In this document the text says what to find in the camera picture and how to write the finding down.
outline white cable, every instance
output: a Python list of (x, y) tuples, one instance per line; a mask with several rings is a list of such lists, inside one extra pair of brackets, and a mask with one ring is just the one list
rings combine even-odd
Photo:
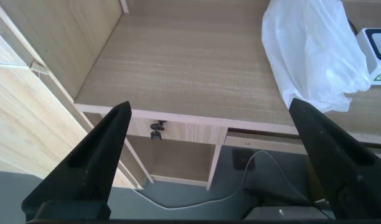
[(248, 171), (248, 165), (250, 164), (250, 161), (252, 161), (252, 159), (254, 158), (255, 155), (257, 155), (258, 153), (261, 153), (261, 152), (264, 152), (265, 154), (267, 154), (267, 155), (268, 155), (268, 156), (275, 162), (275, 164), (278, 166), (280, 172), (282, 173), (282, 176), (283, 176), (285, 182), (292, 188), (292, 190), (294, 190), (295, 192), (297, 192), (297, 194), (298, 194), (299, 196), (301, 196), (303, 199), (305, 199), (305, 201), (308, 202), (308, 199), (306, 199), (306, 198), (304, 197), (304, 195), (302, 195), (302, 194), (301, 194), (301, 193), (300, 193), (300, 192), (299, 192), (299, 191), (298, 191), (298, 190), (297, 190), (297, 189), (296, 189), (296, 188), (295, 188), (295, 187), (288, 181), (288, 179), (287, 179), (286, 176), (285, 176), (285, 173), (283, 173), (283, 170), (282, 170), (282, 168), (280, 167), (280, 165), (278, 164), (278, 162), (276, 161), (276, 159), (275, 159), (274, 157), (272, 157), (271, 154), (269, 154), (268, 152), (266, 152), (266, 151), (264, 151), (264, 150), (260, 150), (260, 151), (258, 151), (258, 152), (256, 152), (256, 153), (254, 153), (254, 154), (251, 156), (251, 158), (249, 158), (249, 160), (248, 160), (248, 162), (247, 162), (247, 164), (246, 164), (246, 168), (245, 168), (245, 171), (244, 171), (244, 173), (243, 173), (243, 178), (242, 178), (242, 181), (240, 182), (239, 187), (238, 187), (232, 194), (230, 194), (230, 195), (228, 195), (228, 196), (225, 196), (225, 197), (223, 197), (223, 198), (220, 198), (220, 199), (209, 200), (209, 201), (206, 201), (206, 202), (197, 203), (197, 204), (194, 204), (194, 205), (181, 206), (181, 207), (165, 207), (165, 206), (160, 205), (159, 203), (153, 201), (152, 199), (148, 198), (147, 196), (145, 196), (145, 195), (139, 193), (137, 190), (135, 190), (135, 189), (132, 189), (132, 190), (133, 190), (136, 194), (138, 194), (139, 196), (141, 196), (142, 198), (145, 198), (147, 201), (149, 201), (149, 202), (151, 202), (152, 204), (154, 204), (155, 206), (160, 207), (160, 208), (163, 208), (163, 209), (165, 209), (165, 210), (180, 210), (180, 209), (187, 209), (187, 208), (195, 208), (195, 207), (199, 207), (199, 206), (201, 206), (201, 205), (207, 205), (208, 203), (221, 202), (221, 201), (224, 201), (224, 200), (226, 200), (226, 199), (228, 199), (228, 198), (234, 196), (240, 189), (242, 189), (243, 183), (244, 183), (244, 181), (245, 181), (245, 179), (246, 179), (246, 175), (247, 175), (247, 171)]

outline white box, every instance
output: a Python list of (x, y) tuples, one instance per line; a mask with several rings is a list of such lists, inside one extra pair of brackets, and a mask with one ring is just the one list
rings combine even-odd
[(366, 56), (372, 85), (381, 85), (381, 29), (362, 29), (357, 35), (357, 40)]

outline green label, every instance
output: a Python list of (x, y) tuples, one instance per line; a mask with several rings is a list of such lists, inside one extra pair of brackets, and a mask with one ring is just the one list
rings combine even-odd
[(376, 82), (381, 82), (381, 75), (377, 75), (377, 77), (375, 78), (374, 81), (376, 81)]

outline white plastic bag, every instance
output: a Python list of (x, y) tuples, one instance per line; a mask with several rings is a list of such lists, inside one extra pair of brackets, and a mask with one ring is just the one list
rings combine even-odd
[(344, 93), (370, 88), (366, 58), (340, 0), (271, 0), (262, 40), (286, 106), (293, 98), (321, 112), (349, 110)]

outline wooden panel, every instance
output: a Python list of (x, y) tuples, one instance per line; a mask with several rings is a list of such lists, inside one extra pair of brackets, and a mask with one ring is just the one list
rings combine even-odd
[(150, 140), (139, 136), (127, 136), (136, 153), (143, 151), (143, 164), (155, 180), (181, 181), (187, 184), (207, 182), (210, 174), (214, 146), (173, 140)]
[(126, 0), (120, 0), (121, 8), (123, 8), (123, 13), (129, 13)]
[(0, 67), (0, 160), (44, 178), (85, 135), (28, 68)]
[[(131, 118), (127, 134), (135, 136), (151, 136), (151, 124), (158, 120)], [(164, 130), (159, 131), (163, 139), (199, 142), (207, 144), (223, 144), (228, 128), (202, 124), (190, 124), (168, 121), (164, 123)]]
[(214, 149), (213, 157), (211, 158), (211, 165), (210, 165), (210, 174), (209, 174), (209, 181), (207, 183), (207, 190), (210, 190), (211, 183), (213, 182), (214, 174), (215, 174), (215, 168), (217, 168), (218, 158), (220, 156), (222, 145), (216, 145)]
[(62, 93), (62, 91), (60, 91), (52, 77), (50, 75), (43, 75), (37, 72), (35, 73), (39, 76), (46, 88), (59, 100), (62, 106), (66, 108), (66, 110), (75, 118), (79, 125), (81, 125), (86, 132), (90, 132), (93, 128), (93, 124), (88, 120), (84, 113), (76, 109), (73, 103), (64, 95), (64, 93)]
[(119, 170), (116, 170), (115, 178), (113, 179), (114, 187), (123, 187), (123, 188), (136, 188), (136, 186), (128, 180), (128, 178)]
[(132, 153), (132, 155), (135, 158), (135, 161), (138, 163), (148, 180), (153, 184), (153, 178), (149, 173), (149, 170), (152, 170), (153, 167), (153, 152), (151, 152), (148, 148), (145, 147), (139, 147), (137, 148), (137, 151), (135, 151), (133, 146), (128, 141), (129, 138), (131, 139), (132, 137), (127, 135), (127, 138), (124, 142), (125, 146)]
[(189, 180), (189, 179), (166, 177), (166, 176), (160, 176), (160, 175), (152, 175), (152, 177), (153, 177), (153, 180), (155, 181), (164, 181), (164, 182), (171, 182), (171, 183), (177, 183), (177, 184), (189, 184), (189, 185), (196, 185), (201, 187), (207, 186), (206, 181), (200, 181), (200, 180)]
[[(128, 100), (137, 117), (178, 114), (187, 119), (181, 122), (213, 118), (207, 122), (296, 134), (261, 43), (268, 2), (127, 1), (131, 13), (119, 20), (76, 104), (102, 113)], [(381, 4), (345, 6), (357, 27), (381, 26)], [(381, 86), (351, 97), (348, 113), (328, 117), (360, 141), (381, 143)]]
[(91, 122), (91, 124), (95, 127), (101, 120), (102, 115), (96, 113), (84, 113), (87, 119)]
[(19, 169), (11, 164), (8, 164), (7, 162), (4, 162), (2, 160), (0, 160), (0, 171), (13, 172), (18, 174), (28, 174), (26, 171)]
[(30, 65), (33, 58), (0, 18), (0, 65)]
[(134, 179), (136, 182), (135, 186), (138, 189), (142, 189), (146, 184), (146, 174), (126, 144), (124, 144), (123, 150), (121, 151), (120, 164), (127, 170), (131, 178)]
[(72, 98), (122, 13), (119, 0), (3, 0), (0, 6)]
[[(290, 152), (307, 155), (307, 151), (300, 139), (288, 139), (256, 134), (243, 134), (228, 132), (224, 146), (245, 147), (267, 151)], [(368, 148), (381, 158), (381, 149)]]

